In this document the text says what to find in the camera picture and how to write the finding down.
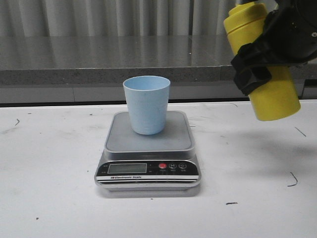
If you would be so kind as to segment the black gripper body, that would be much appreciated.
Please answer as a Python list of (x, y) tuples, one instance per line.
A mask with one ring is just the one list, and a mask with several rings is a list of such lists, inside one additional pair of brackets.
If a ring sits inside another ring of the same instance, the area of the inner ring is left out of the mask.
[(317, 2), (277, 0), (257, 40), (258, 65), (303, 65), (317, 57)]

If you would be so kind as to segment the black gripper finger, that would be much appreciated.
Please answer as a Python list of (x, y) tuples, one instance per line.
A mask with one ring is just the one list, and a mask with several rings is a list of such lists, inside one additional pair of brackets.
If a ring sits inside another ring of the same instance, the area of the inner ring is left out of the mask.
[(234, 82), (244, 95), (250, 95), (272, 79), (267, 67), (268, 50), (265, 40), (259, 37), (252, 43), (242, 45), (231, 61), (235, 69)]

